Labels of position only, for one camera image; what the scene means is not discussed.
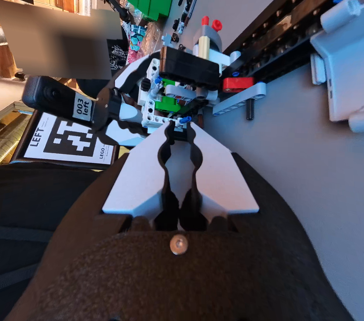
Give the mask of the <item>black printed cloth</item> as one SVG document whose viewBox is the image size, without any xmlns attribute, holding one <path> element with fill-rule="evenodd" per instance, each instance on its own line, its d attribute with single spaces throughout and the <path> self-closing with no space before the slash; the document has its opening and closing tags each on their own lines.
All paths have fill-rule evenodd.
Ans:
<svg viewBox="0 0 364 321">
<path fill-rule="evenodd" d="M 107 39 L 107 48 L 113 76 L 126 65 L 129 41 L 127 39 Z"/>
</svg>

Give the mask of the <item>wooden furniture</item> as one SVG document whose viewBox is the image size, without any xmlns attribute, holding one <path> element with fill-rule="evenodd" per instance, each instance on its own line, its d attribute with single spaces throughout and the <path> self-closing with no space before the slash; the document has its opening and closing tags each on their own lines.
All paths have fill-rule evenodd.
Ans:
<svg viewBox="0 0 364 321">
<path fill-rule="evenodd" d="M 0 27 L 0 77 L 25 81 L 25 74 L 16 66 L 2 27 Z"/>
</svg>

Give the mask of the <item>long black lego chassis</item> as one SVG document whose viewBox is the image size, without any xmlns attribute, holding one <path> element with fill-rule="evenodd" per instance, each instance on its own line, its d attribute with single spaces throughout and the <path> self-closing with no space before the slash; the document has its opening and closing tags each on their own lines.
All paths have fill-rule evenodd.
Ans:
<svg viewBox="0 0 364 321">
<path fill-rule="evenodd" d="M 268 83 L 311 63 L 326 83 L 329 119 L 363 133 L 364 0 L 274 0 L 230 44 L 224 79 Z"/>
</svg>

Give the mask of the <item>colourful printed packet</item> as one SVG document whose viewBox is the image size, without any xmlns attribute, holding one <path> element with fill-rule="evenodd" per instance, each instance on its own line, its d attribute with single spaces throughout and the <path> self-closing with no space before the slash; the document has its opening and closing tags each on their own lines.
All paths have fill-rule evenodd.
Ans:
<svg viewBox="0 0 364 321">
<path fill-rule="evenodd" d="M 126 26 L 127 37 L 129 41 L 127 63 L 131 64 L 138 59 L 139 50 L 147 33 L 147 28 L 130 23 L 128 23 Z"/>
</svg>

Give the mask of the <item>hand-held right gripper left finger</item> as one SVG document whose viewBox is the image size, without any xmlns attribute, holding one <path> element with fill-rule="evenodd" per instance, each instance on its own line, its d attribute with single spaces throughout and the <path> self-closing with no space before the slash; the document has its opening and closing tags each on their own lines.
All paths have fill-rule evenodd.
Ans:
<svg viewBox="0 0 364 321">
<path fill-rule="evenodd" d="M 102 207 L 106 214 L 144 216 L 154 220 L 163 211 L 178 213 L 166 162 L 175 122 L 167 121 L 130 150 Z"/>
</svg>

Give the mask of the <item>black green white lego assembly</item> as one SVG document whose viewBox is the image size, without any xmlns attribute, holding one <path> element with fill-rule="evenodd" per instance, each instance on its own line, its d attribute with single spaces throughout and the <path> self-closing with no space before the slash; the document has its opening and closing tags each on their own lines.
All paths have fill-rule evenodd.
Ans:
<svg viewBox="0 0 364 321">
<path fill-rule="evenodd" d="M 216 101 L 221 82 L 219 65 L 182 50 L 163 47 L 160 59 L 153 59 L 139 84 L 138 105 L 142 126 L 151 134 L 167 121 L 183 132 L 180 117 L 201 120 L 201 110 Z"/>
</svg>

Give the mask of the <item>grey lego cylinder red pins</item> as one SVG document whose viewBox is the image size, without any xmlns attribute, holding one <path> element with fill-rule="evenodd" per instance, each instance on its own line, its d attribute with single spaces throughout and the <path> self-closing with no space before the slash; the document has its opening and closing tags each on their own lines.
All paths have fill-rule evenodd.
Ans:
<svg viewBox="0 0 364 321">
<path fill-rule="evenodd" d="M 222 41 L 219 35 L 221 29 L 222 23 L 219 20 L 215 19 L 212 25 L 209 25 L 209 17 L 204 16 L 201 28 L 194 35 L 192 52 L 198 58 L 218 64 L 220 75 L 225 68 L 241 56 L 240 51 L 233 51 L 229 55 L 222 52 Z"/>
</svg>

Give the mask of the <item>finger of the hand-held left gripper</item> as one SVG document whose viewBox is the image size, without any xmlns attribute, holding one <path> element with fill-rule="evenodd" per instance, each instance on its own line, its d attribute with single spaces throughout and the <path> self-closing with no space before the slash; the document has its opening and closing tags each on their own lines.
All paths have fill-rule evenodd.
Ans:
<svg viewBox="0 0 364 321">
<path fill-rule="evenodd" d="M 142 126 L 142 112 L 138 107 L 125 102 L 104 104 L 107 114 L 104 126 L 105 137 L 120 146 L 134 147 L 147 138 L 147 129 Z"/>
<path fill-rule="evenodd" d="M 146 77 L 147 69 L 153 59 L 159 60 L 160 54 L 146 55 L 114 73 L 112 76 L 112 96 L 118 96 L 121 93 L 138 96 L 138 82 Z"/>
</svg>

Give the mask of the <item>clear plastic bags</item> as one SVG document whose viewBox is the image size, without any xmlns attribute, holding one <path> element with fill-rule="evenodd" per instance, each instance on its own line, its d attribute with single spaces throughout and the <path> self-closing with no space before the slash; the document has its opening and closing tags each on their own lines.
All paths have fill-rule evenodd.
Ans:
<svg viewBox="0 0 364 321">
<path fill-rule="evenodd" d="M 147 33 L 142 41 L 138 59 L 154 53 L 156 50 L 156 46 L 158 42 L 161 40 L 161 30 L 160 27 L 157 25 L 156 22 L 145 22 L 143 20 L 144 15 L 136 9 L 131 3 L 126 2 L 124 8 L 126 8 L 129 12 L 130 24 L 143 26 L 147 28 Z M 122 28 L 124 29 L 125 33 L 127 34 L 127 25 L 128 23 L 122 22 Z"/>
</svg>

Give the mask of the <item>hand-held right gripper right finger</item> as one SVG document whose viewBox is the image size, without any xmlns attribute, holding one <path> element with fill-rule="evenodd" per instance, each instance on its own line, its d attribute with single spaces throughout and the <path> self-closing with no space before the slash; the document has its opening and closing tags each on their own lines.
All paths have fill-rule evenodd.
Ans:
<svg viewBox="0 0 364 321">
<path fill-rule="evenodd" d="M 180 224 L 208 224 L 213 218 L 259 211 L 233 154 L 195 123 L 187 124 L 194 165 L 190 190 L 180 208 Z"/>
</svg>

